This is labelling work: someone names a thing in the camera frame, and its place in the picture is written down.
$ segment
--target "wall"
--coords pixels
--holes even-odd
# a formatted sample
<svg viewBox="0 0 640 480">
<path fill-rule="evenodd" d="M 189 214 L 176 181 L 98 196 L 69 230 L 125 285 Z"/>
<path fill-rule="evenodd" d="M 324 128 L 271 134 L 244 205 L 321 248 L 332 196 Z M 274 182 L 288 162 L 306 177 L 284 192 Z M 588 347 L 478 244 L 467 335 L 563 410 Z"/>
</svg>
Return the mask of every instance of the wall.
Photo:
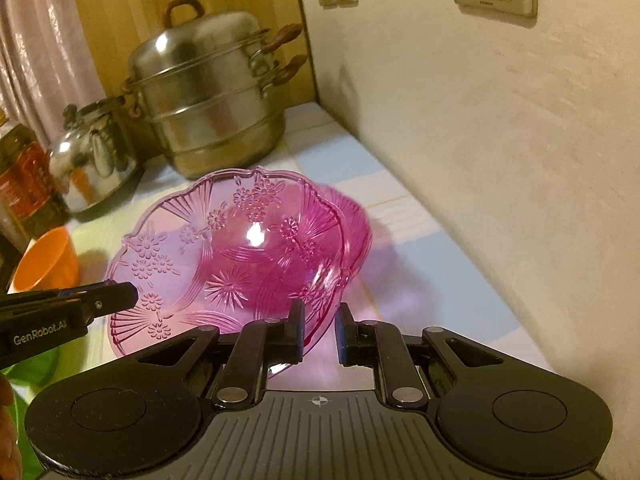
<svg viewBox="0 0 640 480">
<path fill-rule="evenodd" d="M 640 477 L 640 0 L 303 0 L 323 105 L 446 225 Z"/>
</svg>

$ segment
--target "tiled countertop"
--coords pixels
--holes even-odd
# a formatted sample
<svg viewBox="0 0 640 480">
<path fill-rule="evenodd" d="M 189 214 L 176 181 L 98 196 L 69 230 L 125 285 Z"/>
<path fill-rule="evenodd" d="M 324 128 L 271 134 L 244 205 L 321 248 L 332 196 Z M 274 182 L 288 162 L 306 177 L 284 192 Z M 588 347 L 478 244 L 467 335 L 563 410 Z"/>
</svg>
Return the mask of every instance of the tiled countertop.
<svg viewBox="0 0 640 480">
<path fill-rule="evenodd" d="M 293 170 L 331 184 L 367 209 L 374 229 L 371 252 L 344 300 L 355 319 L 380 319 L 406 334 L 446 328 L 532 364 L 548 363 L 482 274 L 426 209 L 354 137 L 317 104 L 290 108 L 287 132 L 261 165 Z M 161 196 L 190 182 L 162 158 L 150 161 L 132 200 L 109 215 L 74 228 L 82 282 L 101 280 L 108 260 L 139 216 Z M 84 348 L 63 351 L 57 375 L 114 358 L 106 320 L 96 320 Z M 342 368 L 330 329 L 302 364 L 269 382 L 270 388 L 347 390 L 372 388 L 367 368 Z"/>
</svg>

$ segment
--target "pink curtain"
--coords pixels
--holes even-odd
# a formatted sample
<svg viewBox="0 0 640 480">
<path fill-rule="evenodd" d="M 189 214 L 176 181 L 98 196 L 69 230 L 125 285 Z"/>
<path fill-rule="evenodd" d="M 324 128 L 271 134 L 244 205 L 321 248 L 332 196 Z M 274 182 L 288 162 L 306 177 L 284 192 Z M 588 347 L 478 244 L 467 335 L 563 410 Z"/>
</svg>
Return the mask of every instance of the pink curtain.
<svg viewBox="0 0 640 480">
<path fill-rule="evenodd" d="M 104 97 L 75 0 L 0 0 L 0 107 L 46 147 L 62 110 Z"/>
</svg>

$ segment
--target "metal screw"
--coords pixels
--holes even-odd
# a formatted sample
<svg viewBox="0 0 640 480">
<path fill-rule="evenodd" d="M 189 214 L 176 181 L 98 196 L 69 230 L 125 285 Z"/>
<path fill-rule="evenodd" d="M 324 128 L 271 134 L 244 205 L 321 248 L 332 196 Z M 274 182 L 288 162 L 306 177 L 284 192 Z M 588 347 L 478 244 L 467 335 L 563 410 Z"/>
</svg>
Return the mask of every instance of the metal screw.
<svg viewBox="0 0 640 480">
<path fill-rule="evenodd" d="M 248 396 L 249 394 L 246 392 L 244 388 L 238 388 L 237 386 L 222 388 L 218 392 L 218 398 L 222 402 L 228 402 L 229 404 L 233 404 L 234 402 L 242 402 Z"/>
<path fill-rule="evenodd" d="M 410 386 L 403 386 L 402 388 L 396 388 L 391 396 L 398 402 L 403 404 L 407 402 L 418 402 L 424 396 L 418 388 L 412 388 Z"/>
</svg>

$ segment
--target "pink glass bowl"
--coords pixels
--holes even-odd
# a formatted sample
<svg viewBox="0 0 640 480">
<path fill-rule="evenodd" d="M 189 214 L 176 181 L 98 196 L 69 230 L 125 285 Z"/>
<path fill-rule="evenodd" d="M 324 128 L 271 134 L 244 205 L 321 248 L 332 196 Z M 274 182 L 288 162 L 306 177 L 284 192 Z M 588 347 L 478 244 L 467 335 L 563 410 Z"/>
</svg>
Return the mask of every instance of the pink glass bowl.
<svg viewBox="0 0 640 480">
<path fill-rule="evenodd" d="M 359 203 L 343 195 L 335 189 L 335 187 L 328 186 L 327 184 L 318 184 L 318 189 L 329 202 L 337 206 L 347 222 L 350 247 L 348 267 L 351 270 L 351 276 L 355 276 L 360 272 L 373 241 L 373 233 L 369 219 L 367 218 L 367 213 L 365 213 Z"/>
<path fill-rule="evenodd" d="M 122 240 L 107 277 L 138 304 L 110 319 L 126 355 L 202 324 L 237 332 L 305 302 L 305 352 L 331 324 L 351 275 L 340 209 L 290 171 L 222 170 L 151 206 Z"/>
</svg>

